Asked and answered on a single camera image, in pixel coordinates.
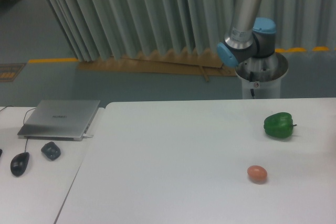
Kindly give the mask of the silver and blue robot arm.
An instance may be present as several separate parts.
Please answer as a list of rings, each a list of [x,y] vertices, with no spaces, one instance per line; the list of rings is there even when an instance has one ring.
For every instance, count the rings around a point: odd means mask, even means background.
[[[335,48],[335,0],[236,0],[217,54],[236,67],[283,49]]]

